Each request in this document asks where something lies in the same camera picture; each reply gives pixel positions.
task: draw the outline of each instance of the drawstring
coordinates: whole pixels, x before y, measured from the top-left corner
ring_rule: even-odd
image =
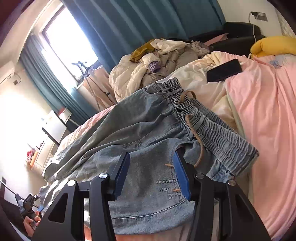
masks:
[[[179,101],[179,103],[183,103],[183,102],[184,102],[185,95],[186,95],[187,93],[191,93],[192,96],[193,96],[193,98],[196,99],[196,95],[195,95],[195,93],[194,93],[193,91],[187,90],[187,91],[185,91],[185,92],[183,92],[183,93],[181,94],[181,97],[180,97],[180,101]],[[186,123],[187,123],[187,125],[189,126],[190,131],[192,131],[192,133],[194,134],[196,140],[197,140],[198,143],[200,144],[200,156],[198,157],[197,162],[194,164],[194,167],[196,168],[196,167],[198,166],[198,164],[199,164],[199,163],[201,162],[201,160],[202,160],[202,156],[203,156],[203,153],[204,153],[204,145],[203,145],[202,140],[200,139],[199,135],[198,135],[197,132],[194,130],[194,128],[193,128],[193,126],[192,126],[192,124],[191,124],[191,122],[190,122],[190,116],[191,116],[191,115],[186,115],[186,116],[185,116]],[[172,165],[172,164],[167,164],[167,163],[166,163],[165,166],[174,168],[174,165]],[[180,192],[180,189],[173,189],[172,191],[173,191],[173,192]]]
[[[204,146],[203,146],[202,140],[200,139],[200,137],[198,136],[198,134],[196,133],[196,131],[193,129],[193,126],[190,123],[189,117],[190,117],[190,115],[186,115],[185,116],[186,123],[189,126],[190,130],[192,131],[192,133],[194,134],[196,140],[200,144],[200,156],[199,156],[197,162],[194,164],[194,167],[197,167],[198,164],[200,163],[200,161],[202,160],[202,156],[203,156],[203,152],[204,152]]]
[[[184,102],[184,99],[185,99],[185,95],[187,95],[187,93],[191,93],[193,98],[196,99],[196,95],[193,91],[185,91],[181,94],[181,97],[180,97],[180,101],[179,103],[183,103]]]

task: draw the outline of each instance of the window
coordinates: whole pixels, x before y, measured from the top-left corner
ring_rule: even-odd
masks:
[[[100,65],[88,39],[66,7],[59,9],[42,34],[78,83],[82,73],[72,63],[87,62],[86,67],[93,66],[95,69]]]

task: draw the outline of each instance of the metal screw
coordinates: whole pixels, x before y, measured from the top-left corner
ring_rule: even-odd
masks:
[[[104,173],[104,172],[102,172],[102,173],[99,175],[99,178],[101,178],[101,179],[105,179],[106,177],[108,177],[108,174],[107,174],[107,173]]]
[[[229,181],[228,181],[228,184],[229,184],[230,186],[235,186],[235,185],[236,185],[236,182],[235,182],[234,180],[229,180]]]
[[[69,182],[67,182],[68,186],[72,187],[75,185],[75,180],[70,180]]]
[[[203,179],[203,178],[205,177],[205,175],[203,175],[202,173],[198,172],[198,173],[195,175],[195,177],[196,177],[197,179]]]

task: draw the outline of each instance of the mustard yellow cloth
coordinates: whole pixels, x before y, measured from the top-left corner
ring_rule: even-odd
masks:
[[[145,54],[151,53],[154,51],[154,48],[151,46],[151,42],[154,39],[150,40],[146,44],[142,45],[140,48],[137,48],[131,53],[130,61],[138,62]]]
[[[280,54],[296,55],[296,38],[272,36],[260,39],[251,47],[251,53],[256,57]]]

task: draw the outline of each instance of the black phone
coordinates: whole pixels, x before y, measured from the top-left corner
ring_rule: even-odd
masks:
[[[207,82],[219,82],[242,72],[237,58],[219,65],[207,72]]]

